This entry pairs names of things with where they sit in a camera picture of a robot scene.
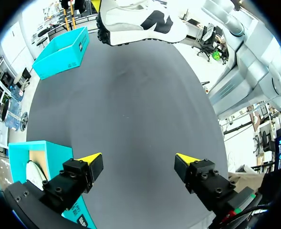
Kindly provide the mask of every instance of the screw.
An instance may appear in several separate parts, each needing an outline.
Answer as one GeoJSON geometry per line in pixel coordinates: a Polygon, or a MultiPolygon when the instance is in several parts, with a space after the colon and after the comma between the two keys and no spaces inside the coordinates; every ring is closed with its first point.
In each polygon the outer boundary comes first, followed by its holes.
{"type": "Polygon", "coordinates": [[[201,175],[201,179],[202,179],[202,180],[206,180],[207,177],[208,177],[207,174],[202,174],[202,175],[201,175]]]}
{"type": "Polygon", "coordinates": [[[221,194],[222,193],[222,189],[220,187],[218,187],[218,188],[215,189],[215,192],[217,194],[221,194]]]}
{"type": "Polygon", "coordinates": [[[62,192],[62,189],[61,189],[60,187],[57,187],[57,188],[55,189],[55,191],[56,191],[57,193],[61,193],[61,192],[62,192]]]}
{"type": "Polygon", "coordinates": [[[16,197],[15,200],[16,200],[16,202],[20,202],[21,197],[16,197]]]}
{"type": "Polygon", "coordinates": [[[233,180],[229,182],[229,187],[235,188],[236,187],[236,182],[233,180]]]}
{"type": "Polygon", "coordinates": [[[29,192],[28,192],[28,191],[25,191],[25,192],[24,192],[24,196],[27,197],[28,195],[29,195],[29,192]]]}

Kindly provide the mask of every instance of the gray table surface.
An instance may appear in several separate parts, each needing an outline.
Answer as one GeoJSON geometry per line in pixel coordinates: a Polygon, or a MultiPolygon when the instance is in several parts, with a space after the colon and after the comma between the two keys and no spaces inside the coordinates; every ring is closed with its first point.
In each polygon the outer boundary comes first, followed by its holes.
{"type": "Polygon", "coordinates": [[[227,176],[221,129],[198,78],[158,41],[110,47],[90,34],[80,67],[40,81],[27,141],[103,154],[83,194],[99,229],[184,229],[209,212],[174,171],[175,153],[208,158],[227,176]]]}

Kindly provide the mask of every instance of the cyan box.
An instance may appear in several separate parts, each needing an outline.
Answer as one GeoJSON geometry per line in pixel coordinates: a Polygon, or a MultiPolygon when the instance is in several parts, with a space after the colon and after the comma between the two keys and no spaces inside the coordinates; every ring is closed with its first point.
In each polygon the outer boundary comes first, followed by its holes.
{"type": "MultiPolygon", "coordinates": [[[[59,174],[59,171],[63,169],[62,164],[65,161],[73,158],[73,150],[71,148],[47,141],[9,143],[9,160],[13,182],[26,182],[26,165],[30,158],[30,150],[34,152],[45,152],[47,174],[49,179],[52,179],[59,174]]],[[[81,225],[83,223],[83,226],[96,229],[82,196],[78,198],[74,206],[69,211],[63,212],[62,216],[72,222],[79,223],[81,225]]]]}
{"type": "Polygon", "coordinates": [[[43,49],[32,67],[42,80],[78,67],[81,65],[88,43],[87,27],[61,34],[53,38],[43,49]]]}

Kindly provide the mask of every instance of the floor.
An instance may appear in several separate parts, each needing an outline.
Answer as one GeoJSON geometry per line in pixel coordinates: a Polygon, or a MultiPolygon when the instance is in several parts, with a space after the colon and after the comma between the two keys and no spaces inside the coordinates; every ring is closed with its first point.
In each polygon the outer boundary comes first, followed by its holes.
{"type": "MultiPolygon", "coordinates": [[[[184,56],[190,67],[193,69],[195,74],[197,75],[200,82],[210,81],[209,84],[206,85],[207,89],[210,89],[213,84],[216,82],[218,76],[223,72],[225,65],[222,65],[222,61],[215,61],[210,58],[210,62],[207,62],[207,57],[204,54],[200,54],[197,56],[198,49],[191,48],[192,41],[185,41],[184,43],[174,44],[177,50],[184,56]]],[[[34,70],[30,72],[32,78],[30,80],[30,85],[25,89],[25,96],[21,102],[22,112],[30,111],[32,99],[35,94],[36,87],[39,83],[39,77],[34,70]]],[[[223,130],[226,128],[232,129],[237,127],[243,123],[250,121],[249,115],[236,121],[233,125],[225,125],[223,126],[223,130]]],[[[226,121],[220,122],[221,125],[226,124],[226,121]]],[[[27,129],[24,132],[19,131],[11,131],[9,133],[9,142],[24,142],[26,141],[27,129]]],[[[255,166],[256,165],[256,156],[253,153],[255,146],[253,142],[253,136],[255,135],[253,128],[243,128],[239,131],[236,131],[232,134],[228,134],[225,136],[225,147],[226,154],[228,157],[228,166],[229,171],[234,172],[241,165],[255,166]]],[[[4,189],[7,185],[12,183],[12,179],[10,177],[10,164],[9,160],[5,157],[0,157],[0,189],[4,189]]],[[[192,229],[197,228],[205,228],[209,225],[211,220],[214,218],[213,214],[200,222],[199,224],[192,227],[192,229]]]]}

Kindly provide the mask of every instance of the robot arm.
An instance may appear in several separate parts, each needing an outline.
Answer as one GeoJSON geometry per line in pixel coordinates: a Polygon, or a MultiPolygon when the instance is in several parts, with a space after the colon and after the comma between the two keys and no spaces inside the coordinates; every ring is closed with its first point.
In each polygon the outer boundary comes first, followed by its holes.
{"type": "Polygon", "coordinates": [[[270,101],[281,111],[281,47],[265,25],[230,0],[206,0],[202,10],[224,25],[229,61],[208,96],[219,119],[270,101]]]}
{"type": "Polygon", "coordinates": [[[102,154],[63,163],[63,170],[51,180],[44,180],[43,191],[30,181],[9,185],[5,198],[22,223],[29,229],[84,228],[84,219],[78,224],[61,216],[71,209],[82,193],[88,193],[103,170],[102,154]]]}

